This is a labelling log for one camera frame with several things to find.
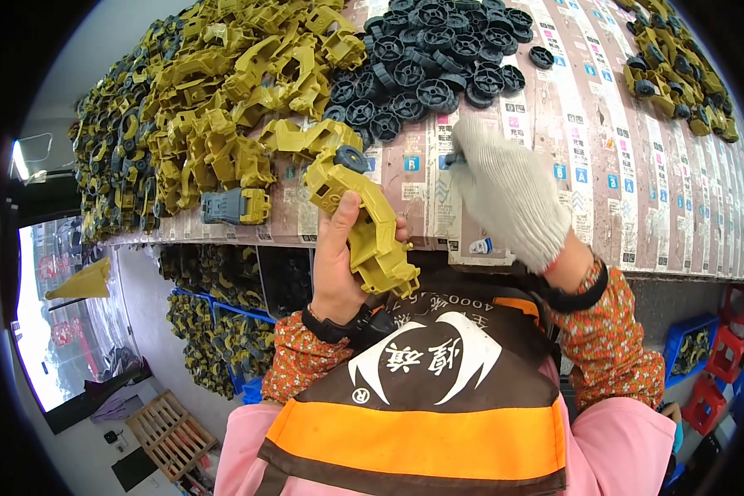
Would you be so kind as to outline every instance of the pink shirt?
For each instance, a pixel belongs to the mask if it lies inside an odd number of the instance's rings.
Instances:
[[[547,360],[540,371],[559,384]],[[675,438],[675,422],[631,398],[609,398],[590,406],[573,425],[561,402],[565,426],[567,496],[655,496],[661,489]],[[256,453],[280,406],[240,406],[228,418],[215,496],[253,496],[267,462]],[[360,494],[290,477],[282,494]]]

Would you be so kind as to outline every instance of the orange floral sleeve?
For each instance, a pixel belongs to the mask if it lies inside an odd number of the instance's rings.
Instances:
[[[592,287],[601,269],[596,258],[578,293]],[[664,395],[664,358],[642,347],[644,331],[634,320],[634,293],[620,269],[608,269],[606,290],[591,308],[573,313],[549,309],[549,314],[563,331],[563,353],[575,365],[569,381],[579,412],[615,396],[658,407]]]
[[[353,354],[347,337],[336,344],[317,339],[300,320],[300,312],[275,325],[275,357],[262,380],[262,397],[286,403]]]

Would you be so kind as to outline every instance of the yellow traffic cone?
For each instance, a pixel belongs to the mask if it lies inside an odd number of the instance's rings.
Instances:
[[[53,291],[48,291],[44,297],[53,298],[108,298],[108,277],[110,273],[110,257],[94,262],[71,276],[66,283]]]

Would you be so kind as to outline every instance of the orange stripe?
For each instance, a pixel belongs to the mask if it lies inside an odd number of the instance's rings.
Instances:
[[[524,315],[533,315],[535,316],[535,324],[540,327],[540,313],[537,311],[537,305],[535,305],[534,302],[522,298],[504,298],[500,296],[494,298],[494,304],[512,306],[513,308],[524,312]]]
[[[558,398],[552,406],[470,413],[290,399],[267,438],[301,458],[390,474],[526,480],[565,467]]]

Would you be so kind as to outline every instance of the white work glove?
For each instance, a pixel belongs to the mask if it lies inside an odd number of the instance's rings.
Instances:
[[[570,213],[559,204],[557,184],[537,155],[486,129],[479,119],[461,119],[452,129],[451,165],[468,213],[494,241],[536,273],[559,256],[570,231]]]

